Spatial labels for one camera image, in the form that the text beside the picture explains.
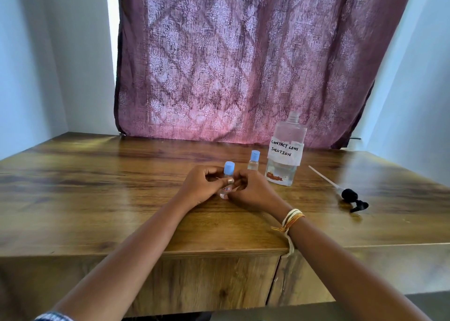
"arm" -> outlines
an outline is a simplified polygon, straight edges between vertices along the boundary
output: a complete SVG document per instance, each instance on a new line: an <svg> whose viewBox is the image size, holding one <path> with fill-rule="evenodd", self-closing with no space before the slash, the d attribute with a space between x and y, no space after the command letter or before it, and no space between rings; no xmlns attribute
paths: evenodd
<svg viewBox="0 0 450 321"><path fill-rule="evenodd" d="M292 209L255 170L242 170L228 197L271 214L280 223ZM358 321L431 321L420 309L356 257L315 227L298 219L289 235L336 301Z"/></svg>
<svg viewBox="0 0 450 321"><path fill-rule="evenodd" d="M186 213L232 183L230 178L207 180L221 172L221 167L194 167L179 192L82 279L54 311L76 321L121 320Z"/></svg>

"person's right arm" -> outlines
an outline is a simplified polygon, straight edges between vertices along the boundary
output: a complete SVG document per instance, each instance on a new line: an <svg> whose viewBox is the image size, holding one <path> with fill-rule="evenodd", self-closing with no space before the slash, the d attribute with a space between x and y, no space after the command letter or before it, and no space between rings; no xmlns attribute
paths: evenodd
<svg viewBox="0 0 450 321"><path fill-rule="evenodd" d="M238 190L230 201L271 214L280 223L292 207L255 170L241 170ZM299 218L289 235L331 295L358 321L431 321L418 307L356 257L320 231L307 217Z"/></svg>

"small bottle label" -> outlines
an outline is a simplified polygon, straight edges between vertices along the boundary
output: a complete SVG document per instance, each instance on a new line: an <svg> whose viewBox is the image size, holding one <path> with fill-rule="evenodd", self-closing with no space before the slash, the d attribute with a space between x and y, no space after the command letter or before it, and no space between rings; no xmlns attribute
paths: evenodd
<svg viewBox="0 0 450 321"><path fill-rule="evenodd" d="M299 166L304 146L300 142L292 141L287 143L272 137L267 158L283 165Z"/></svg>

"forearm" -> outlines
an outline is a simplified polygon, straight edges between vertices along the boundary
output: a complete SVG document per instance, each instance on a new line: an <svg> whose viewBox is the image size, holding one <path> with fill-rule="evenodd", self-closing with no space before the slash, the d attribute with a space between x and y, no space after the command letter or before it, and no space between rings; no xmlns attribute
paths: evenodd
<svg viewBox="0 0 450 321"><path fill-rule="evenodd" d="M290 206L283 203L274 217L279 222ZM430 321L384 279L365 267L307 218L298 219L289 235L336 301L358 321Z"/></svg>
<svg viewBox="0 0 450 321"><path fill-rule="evenodd" d="M54 307L76 321L121 320L187 208L172 199Z"/></svg>

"threaded bottle neck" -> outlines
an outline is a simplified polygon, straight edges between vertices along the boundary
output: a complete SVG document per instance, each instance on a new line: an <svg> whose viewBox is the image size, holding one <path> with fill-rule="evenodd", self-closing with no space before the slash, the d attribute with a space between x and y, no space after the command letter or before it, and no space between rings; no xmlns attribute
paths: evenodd
<svg viewBox="0 0 450 321"><path fill-rule="evenodd" d="M286 122L288 123L294 123L294 124L298 124L298 118L300 117L300 114L296 111L291 111L289 113L289 117L286 120Z"/></svg>

